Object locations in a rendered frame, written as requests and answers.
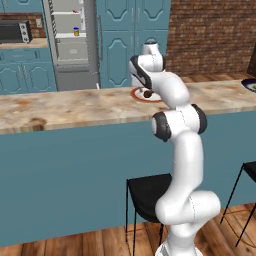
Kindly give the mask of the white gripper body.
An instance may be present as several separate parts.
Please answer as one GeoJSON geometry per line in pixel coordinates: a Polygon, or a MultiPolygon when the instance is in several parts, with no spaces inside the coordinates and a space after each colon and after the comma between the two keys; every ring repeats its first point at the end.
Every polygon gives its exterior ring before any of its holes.
{"type": "Polygon", "coordinates": [[[144,87],[144,85],[134,75],[131,76],[131,86],[137,88],[144,87]]]}

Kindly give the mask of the tall teal cupboards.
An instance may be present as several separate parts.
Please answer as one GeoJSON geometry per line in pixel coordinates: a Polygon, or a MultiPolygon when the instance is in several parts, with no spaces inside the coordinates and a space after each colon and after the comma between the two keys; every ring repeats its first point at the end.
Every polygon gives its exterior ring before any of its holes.
{"type": "Polygon", "coordinates": [[[96,0],[100,87],[131,85],[128,63],[145,42],[165,55],[171,0],[96,0]]]}

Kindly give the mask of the white plate with red rim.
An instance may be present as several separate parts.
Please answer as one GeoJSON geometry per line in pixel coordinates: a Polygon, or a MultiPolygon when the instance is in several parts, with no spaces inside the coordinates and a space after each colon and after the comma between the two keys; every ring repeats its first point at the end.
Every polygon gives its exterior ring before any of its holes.
{"type": "Polygon", "coordinates": [[[138,101],[142,101],[142,102],[153,102],[153,103],[158,103],[161,101],[161,97],[154,93],[152,94],[152,96],[150,98],[144,98],[143,94],[140,93],[139,88],[134,88],[131,90],[130,95],[138,101]]]}

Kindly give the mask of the grey fridge door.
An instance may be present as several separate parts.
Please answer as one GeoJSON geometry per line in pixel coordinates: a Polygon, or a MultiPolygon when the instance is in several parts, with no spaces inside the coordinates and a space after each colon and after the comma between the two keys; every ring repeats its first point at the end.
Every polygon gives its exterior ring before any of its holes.
{"type": "Polygon", "coordinates": [[[98,64],[98,38],[96,23],[96,0],[84,0],[86,20],[86,41],[89,62],[89,88],[100,88],[100,74],[98,64]]]}

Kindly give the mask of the brown chicken drumstick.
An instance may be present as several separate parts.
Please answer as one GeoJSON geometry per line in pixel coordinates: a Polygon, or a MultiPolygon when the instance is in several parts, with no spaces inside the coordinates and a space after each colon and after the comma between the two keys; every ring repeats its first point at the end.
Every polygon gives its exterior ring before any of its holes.
{"type": "Polygon", "coordinates": [[[152,90],[144,90],[143,88],[139,88],[139,91],[143,94],[144,98],[150,98],[153,94],[152,90]]]}

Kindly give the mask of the dark brown object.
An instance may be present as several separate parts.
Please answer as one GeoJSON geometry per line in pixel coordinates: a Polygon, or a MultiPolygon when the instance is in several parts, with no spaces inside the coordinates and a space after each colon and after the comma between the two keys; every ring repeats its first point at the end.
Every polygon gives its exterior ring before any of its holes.
{"type": "Polygon", "coordinates": [[[256,52],[252,54],[248,65],[247,73],[253,77],[256,77],[256,52]]]}

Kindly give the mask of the low teal cupboards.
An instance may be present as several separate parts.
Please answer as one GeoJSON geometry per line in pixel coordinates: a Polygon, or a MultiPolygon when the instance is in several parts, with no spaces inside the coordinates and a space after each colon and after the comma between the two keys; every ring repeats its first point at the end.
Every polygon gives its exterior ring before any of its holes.
{"type": "Polygon", "coordinates": [[[0,50],[0,95],[55,90],[56,81],[48,48],[0,50]]]}

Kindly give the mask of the grey fridge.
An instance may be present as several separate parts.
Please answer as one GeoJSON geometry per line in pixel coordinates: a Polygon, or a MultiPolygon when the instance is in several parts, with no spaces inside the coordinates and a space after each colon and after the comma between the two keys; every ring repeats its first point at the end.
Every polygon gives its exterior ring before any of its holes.
{"type": "Polygon", "coordinates": [[[89,88],[84,0],[42,0],[58,91],[89,88]],[[75,36],[73,28],[79,28],[75,36]]]}

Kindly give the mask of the black stool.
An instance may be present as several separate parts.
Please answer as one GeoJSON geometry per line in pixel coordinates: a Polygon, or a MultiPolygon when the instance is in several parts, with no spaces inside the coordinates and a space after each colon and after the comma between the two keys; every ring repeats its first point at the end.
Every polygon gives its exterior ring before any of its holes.
{"type": "MultiPolygon", "coordinates": [[[[236,178],[235,184],[233,186],[232,192],[230,194],[230,197],[228,199],[228,202],[226,204],[226,207],[225,207],[225,210],[224,210],[224,213],[222,215],[222,218],[221,218],[220,222],[223,222],[223,220],[225,218],[225,215],[227,213],[227,209],[230,205],[231,199],[234,195],[235,189],[237,187],[238,181],[239,181],[243,171],[245,171],[246,174],[256,183],[256,161],[243,163],[241,168],[240,168],[240,171],[238,173],[238,176],[236,178]]],[[[244,232],[245,232],[245,230],[246,230],[246,228],[247,228],[247,226],[248,226],[248,224],[249,224],[249,222],[250,222],[250,220],[251,220],[255,211],[256,211],[256,202],[254,203],[254,206],[253,206],[252,210],[250,211],[250,215],[249,215],[249,217],[247,219],[247,222],[246,222],[245,226],[243,227],[243,230],[242,230],[242,232],[241,232],[241,234],[240,234],[240,236],[239,236],[239,238],[236,242],[236,246],[238,246],[239,242],[242,240],[242,236],[243,236],[243,234],[244,234],[244,232]]]]}
{"type": "Polygon", "coordinates": [[[126,196],[131,196],[134,206],[133,241],[136,241],[137,216],[151,223],[159,223],[155,205],[170,186],[170,173],[126,180],[126,196]]]}

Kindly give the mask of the teal wall cupboards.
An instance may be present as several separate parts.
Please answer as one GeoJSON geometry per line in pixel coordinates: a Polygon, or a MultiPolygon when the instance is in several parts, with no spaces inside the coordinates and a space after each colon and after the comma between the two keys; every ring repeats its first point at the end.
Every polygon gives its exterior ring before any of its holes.
{"type": "Polygon", "coordinates": [[[41,0],[0,0],[0,13],[33,13],[42,10],[41,0]]]}

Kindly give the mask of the dark blue plate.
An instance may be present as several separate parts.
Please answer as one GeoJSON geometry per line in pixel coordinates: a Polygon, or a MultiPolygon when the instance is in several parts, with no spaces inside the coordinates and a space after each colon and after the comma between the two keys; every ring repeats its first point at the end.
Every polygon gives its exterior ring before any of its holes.
{"type": "Polygon", "coordinates": [[[248,90],[252,91],[252,92],[255,92],[256,93],[256,90],[253,90],[252,89],[252,85],[253,84],[256,84],[256,79],[244,79],[241,81],[241,84],[248,90]]]}

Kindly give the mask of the teal kitchen island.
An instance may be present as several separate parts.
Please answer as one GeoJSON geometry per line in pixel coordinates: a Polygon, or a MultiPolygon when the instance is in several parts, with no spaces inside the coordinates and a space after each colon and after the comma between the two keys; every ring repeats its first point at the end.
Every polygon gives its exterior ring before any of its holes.
{"type": "MultiPolygon", "coordinates": [[[[256,93],[238,81],[194,83],[204,110],[204,190],[256,201],[239,172],[256,160],[256,93]]],[[[129,178],[169,173],[173,147],[151,132],[163,103],[127,88],[0,96],[0,246],[122,226],[129,178]]]]}

